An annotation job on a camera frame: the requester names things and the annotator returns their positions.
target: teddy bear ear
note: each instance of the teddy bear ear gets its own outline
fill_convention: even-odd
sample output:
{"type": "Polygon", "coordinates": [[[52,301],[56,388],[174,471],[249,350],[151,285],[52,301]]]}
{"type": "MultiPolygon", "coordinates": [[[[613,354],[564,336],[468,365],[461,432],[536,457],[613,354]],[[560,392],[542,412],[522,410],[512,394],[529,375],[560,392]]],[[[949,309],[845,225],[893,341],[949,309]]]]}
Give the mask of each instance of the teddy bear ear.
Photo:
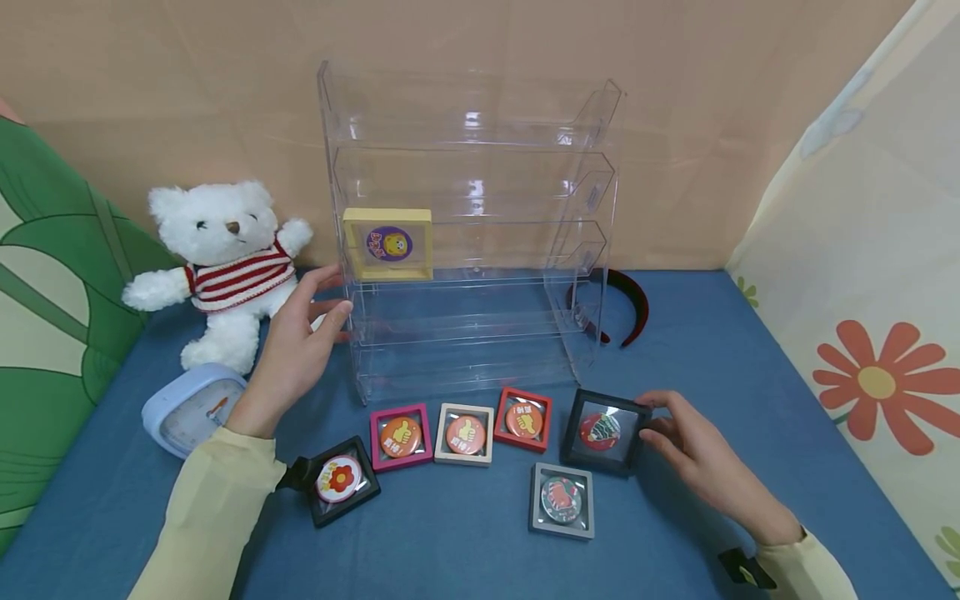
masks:
{"type": "Polygon", "coordinates": [[[154,216],[158,223],[176,212],[185,200],[186,192],[178,187],[155,187],[147,194],[150,214],[154,216]]]}
{"type": "Polygon", "coordinates": [[[237,183],[237,190],[243,194],[245,198],[253,200],[258,204],[267,207],[274,205],[273,197],[271,197],[270,192],[267,191],[267,188],[260,181],[241,181],[237,183]]]}

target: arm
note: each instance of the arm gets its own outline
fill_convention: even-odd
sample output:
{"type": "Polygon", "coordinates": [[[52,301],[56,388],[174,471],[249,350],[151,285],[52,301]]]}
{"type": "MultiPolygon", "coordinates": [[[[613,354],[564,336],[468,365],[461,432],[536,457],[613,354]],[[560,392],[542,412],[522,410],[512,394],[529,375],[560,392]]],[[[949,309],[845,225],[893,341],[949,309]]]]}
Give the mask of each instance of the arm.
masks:
{"type": "Polygon", "coordinates": [[[650,421],[640,438],[694,493],[756,540],[756,559],[777,583],[772,599],[856,600],[836,559],[743,464],[713,423],[676,392],[650,392],[636,402],[670,412],[670,418],[650,421]]]}
{"type": "Polygon", "coordinates": [[[856,591],[840,563],[812,534],[795,543],[757,549],[756,560],[778,588],[772,600],[846,600],[856,591]]]}
{"type": "Polygon", "coordinates": [[[274,447],[219,429],[190,454],[131,600],[229,597],[260,509],[286,470],[274,447]]]}
{"type": "Polygon", "coordinates": [[[141,273],[127,284],[123,303],[130,308],[154,312],[190,298],[192,272],[189,267],[141,273]]]}
{"type": "Polygon", "coordinates": [[[228,598],[240,555],[286,466],[274,459],[280,418],[320,379],[353,305],[312,302],[338,284],[338,267],[311,271],[271,320],[247,391],[227,424],[187,457],[154,554],[132,600],[228,598]],[[310,324],[329,311],[313,331],[310,324]]]}
{"type": "Polygon", "coordinates": [[[296,258],[303,247],[310,243],[311,238],[313,229],[303,219],[287,221],[276,233],[276,242],[291,258],[296,258]]]}

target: square display frame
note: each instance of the square display frame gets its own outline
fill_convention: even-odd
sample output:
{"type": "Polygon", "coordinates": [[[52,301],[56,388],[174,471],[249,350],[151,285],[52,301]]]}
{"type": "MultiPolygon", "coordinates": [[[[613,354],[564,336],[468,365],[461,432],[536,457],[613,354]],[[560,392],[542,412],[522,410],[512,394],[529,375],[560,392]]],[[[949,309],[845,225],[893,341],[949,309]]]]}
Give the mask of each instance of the square display frame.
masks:
{"type": "Polygon", "coordinates": [[[489,406],[472,406],[469,404],[453,404],[444,402],[440,405],[440,417],[437,419],[437,441],[433,451],[433,462],[447,463],[451,465],[470,465],[473,467],[489,467],[493,462],[493,427],[495,425],[493,408],[489,406]],[[446,445],[446,436],[444,429],[446,427],[446,414],[449,412],[459,412],[467,415],[479,417],[486,416],[487,439],[484,441],[486,452],[483,456],[474,456],[472,454],[459,454],[457,452],[448,452],[444,450],[446,445]]]}
{"type": "Polygon", "coordinates": [[[593,473],[590,471],[580,468],[551,465],[549,463],[534,464],[532,477],[530,479],[530,531],[543,532],[577,540],[593,540],[596,536],[596,521],[594,520],[593,510],[593,505],[595,504],[594,497],[593,473]],[[570,477],[582,477],[587,481],[587,523],[589,523],[589,528],[587,528],[586,531],[573,529],[560,523],[537,523],[537,514],[540,511],[540,487],[543,485],[543,473],[545,471],[563,473],[570,477]]]}
{"type": "Polygon", "coordinates": [[[503,388],[503,391],[500,392],[500,403],[496,408],[496,427],[493,428],[493,438],[498,442],[503,442],[504,444],[519,446],[521,448],[533,450],[534,452],[539,452],[542,454],[543,452],[546,452],[546,448],[550,444],[550,420],[552,415],[552,398],[540,396],[538,394],[531,394],[530,392],[526,392],[518,388],[503,388]],[[540,433],[539,441],[531,440],[529,438],[521,438],[517,435],[514,435],[510,431],[500,431],[500,427],[503,425],[503,421],[506,418],[507,398],[510,396],[533,400],[543,405],[543,428],[540,433]]]}
{"type": "Polygon", "coordinates": [[[352,438],[344,440],[313,458],[300,456],[294,461],[292,466],[287,468],[287,472],[283,474],[280,482],[276,484],[276,488],[278,490],[290,488],[298,492],[303,492],[310,506],[313,525],[318,529],[329,525],[341,516],[346,515],[353,509],[380,495],[380,482],[376,480],[376,473],[373,471],[370,455],[367,454],[367,449],[363,446],[363,440],[360,439],[360,436],[353,436],[352,438]],[[350,450],[353,450],[356,455],[357,462],[360,463],[360,470],[363,471],[364,477],[367,478],[370,485],[324,513],[321,510],[321,500],[317,496],[314,484],[316,484],[317,479],[320,477],[326,461],[334,456],[346,454],[350,450]]]}
{"type": "Polygon", "coordinates": [[[578,388],[577,395],[573,399],[573,405],[570,407],[570,417],[566,422],[564,443],[560,448],[560,462],[564,465],[595,468],[621,477],[629,477],[633,474],[636,457],[642,446],[639,437],[640,429],[646,425],[652,414],[652,409],[640,406],[630,400],[578,388]],[[630,445],[623,460],[586,454],[577,451],[574,447],[580,435],[580,422],[583,419],[584,404],[587,402],[636,413],[636,423],[633,431],[628,434],[630,445]]]}
{"type": "Polygon", "coordinates": [[[373,470],[384,472],[397,468],[412,467],[433,461],[433,444],[430,440],[430,421],[426,417],[426,404],[411,404],[399,408],[373,411],[370,414],[370,451],[373,456],[373,470]],[[420,415],[420,434],[423,436],[423,452],[402,458],[380,458],[380,423],[394,417],[416,413],[420,415]]]}
{"type": "Polygon", "coordinates": [[[344,234],[356,278],[360,281],[426,281],[433,279],[433,214],[429,208],[365,208],[351,206],[344,210],[344,234]],[[405,268],[401,258],[395,259],[395,268],[372,266],[366,263],[366,240],[358,228],[380,226],[393,228],[420,228],[423,232],[423,266],[405,268]]]}

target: beige wall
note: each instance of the beige wall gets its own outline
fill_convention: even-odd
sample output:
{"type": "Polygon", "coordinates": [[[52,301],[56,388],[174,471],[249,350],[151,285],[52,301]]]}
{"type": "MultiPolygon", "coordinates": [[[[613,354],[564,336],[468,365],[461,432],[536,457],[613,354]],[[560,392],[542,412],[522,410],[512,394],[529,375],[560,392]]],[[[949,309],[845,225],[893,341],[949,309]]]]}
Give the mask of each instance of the beige wall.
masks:
{"type": "Polygon", "coordinates": [[[37,0],[0,20],[11,106],[153,230],[157,185],[263,179],[334,249],[314,72],[611,77],[613,264],[719,268],[804,128],[910,0],[37,0]]]}

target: clear acrylic display stand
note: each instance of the clear acrylic display stand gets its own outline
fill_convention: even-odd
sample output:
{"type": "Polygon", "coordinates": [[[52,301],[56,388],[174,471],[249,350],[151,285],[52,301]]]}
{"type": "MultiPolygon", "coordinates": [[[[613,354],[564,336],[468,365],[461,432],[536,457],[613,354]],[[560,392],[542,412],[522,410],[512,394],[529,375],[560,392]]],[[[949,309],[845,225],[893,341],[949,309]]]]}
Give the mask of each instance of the clear acrylic display stand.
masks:
{"type": "Polygon", "coordinates": [[[599,345],[612,81],[318,73],[364,403],[576,380],[599,345]],[[578,280],[602,269],[590,286],[578,280]]]}

